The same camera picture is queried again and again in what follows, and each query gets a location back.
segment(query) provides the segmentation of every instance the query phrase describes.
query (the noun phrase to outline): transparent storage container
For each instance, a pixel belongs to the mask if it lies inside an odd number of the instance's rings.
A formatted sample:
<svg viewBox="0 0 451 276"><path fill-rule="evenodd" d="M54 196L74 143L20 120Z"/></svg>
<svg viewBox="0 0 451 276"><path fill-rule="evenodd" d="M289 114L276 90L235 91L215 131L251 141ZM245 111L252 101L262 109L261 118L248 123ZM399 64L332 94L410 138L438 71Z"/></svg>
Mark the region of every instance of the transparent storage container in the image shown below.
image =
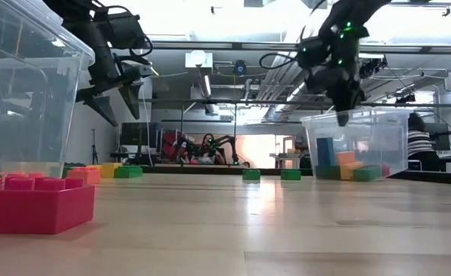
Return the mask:
<svg viewBox="0 0 451 276"><path fill-rule="evenodd" d="M362 108L348 111L338 126L336 114L302 118L314 176L367 182L408 167L408 117L403 109Z"/></svg>
<svg viewBox="0 0 451 276"><path fill-rule="evenodd" d="M77 83L94 52L33 3L0 0L0 172L60 177Z"/></svg>

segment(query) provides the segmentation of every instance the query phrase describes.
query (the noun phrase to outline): computer monitor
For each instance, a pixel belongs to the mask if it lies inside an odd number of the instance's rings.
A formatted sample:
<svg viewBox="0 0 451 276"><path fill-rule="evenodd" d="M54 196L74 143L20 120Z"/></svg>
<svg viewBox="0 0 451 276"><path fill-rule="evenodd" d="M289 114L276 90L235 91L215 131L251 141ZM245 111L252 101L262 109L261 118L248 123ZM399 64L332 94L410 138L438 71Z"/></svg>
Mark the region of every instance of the computer monitor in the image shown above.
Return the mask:
<svg viewBox="0 0 451 276"><path fill-rule="evenodd" d="M426 131L430 134L434 150L450 150L449 135L435 135L437 133L446 133L449 131L449 127L446 123L425 123L425 126Z"/></svg>

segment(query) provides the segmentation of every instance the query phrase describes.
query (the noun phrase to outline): green block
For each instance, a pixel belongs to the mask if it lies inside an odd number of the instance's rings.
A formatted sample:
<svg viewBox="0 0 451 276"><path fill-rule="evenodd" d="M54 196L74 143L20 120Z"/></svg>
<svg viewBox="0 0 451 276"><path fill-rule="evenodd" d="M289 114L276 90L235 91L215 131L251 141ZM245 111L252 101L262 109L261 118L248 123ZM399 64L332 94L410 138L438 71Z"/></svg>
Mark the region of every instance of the green block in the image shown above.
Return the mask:
<svg viewBox="0 0 451 276"><path fill-rule="evenodd" d="M244 169L242 170L242 180L260 180L262 173L259 169Z"/></svg>
<svg viewBox="0 0 451 276"><path fill-rule="evenodd" d="M316 166L316 178L328 180L340 180L341 171L340 166Z"/></svg>
<svg viewBox="0 0 451 276"><path fill-rule="evenodd" d="M382 177L380 166L363 166L354 170L354 181L370 182Z"/></svg>
<svg viewBox="0 0 451 276"><path fill-rule="evenodd" d="M121 166L115 169L115 178L128 179L142 177L142 168L139 166Z"/></svg>
<svg viewBox="0 0 451 276"><path fill-rule="evenodd" d="M281 180L301 180L301 171L298 169L283 169L280 172Z"/></svg>

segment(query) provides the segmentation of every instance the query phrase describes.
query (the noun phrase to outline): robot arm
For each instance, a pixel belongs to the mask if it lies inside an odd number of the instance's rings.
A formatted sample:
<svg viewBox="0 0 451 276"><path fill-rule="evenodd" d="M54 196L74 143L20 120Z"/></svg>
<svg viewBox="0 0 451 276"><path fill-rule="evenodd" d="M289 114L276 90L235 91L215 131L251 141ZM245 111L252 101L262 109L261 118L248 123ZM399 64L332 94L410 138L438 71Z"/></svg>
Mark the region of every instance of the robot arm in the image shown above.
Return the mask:
<svg viewBox="0 0 451 276"><path fill-rule="evenodd" d="M76 101L82 101L113 126L117 126L109 97L98 97L103 92L118 87L125 104L135 119L140 118L138 93L141 79L152 75L150 62L144 57L152 51L150 39L143 33L140 17L122 6L102 5L97 0L43 0L60 17L62 26L94 50L95 63L89 67L92 87L80 89ZM109 14L110 9L124 12ZM119 57L113 48L128 49L130 56ZM145 54L135 54L133 49L149 48ZM133 66L124 61L134 61Z"/></svg>

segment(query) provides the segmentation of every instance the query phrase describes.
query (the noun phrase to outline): black stand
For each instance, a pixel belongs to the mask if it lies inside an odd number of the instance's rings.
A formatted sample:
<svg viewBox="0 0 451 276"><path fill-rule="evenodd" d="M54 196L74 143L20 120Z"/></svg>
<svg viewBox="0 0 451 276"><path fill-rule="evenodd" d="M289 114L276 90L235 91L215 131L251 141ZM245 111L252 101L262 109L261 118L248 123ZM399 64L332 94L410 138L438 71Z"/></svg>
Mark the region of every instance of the black stand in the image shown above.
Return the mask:
<svg viewBox="0 0 451 276"><path fill-rule="evenodd" d="M92 129L93 131L93 146L91 146L93 150L93 165L98 164L99 161L97 160L97 151L96 151L96 130Z"/></svg>

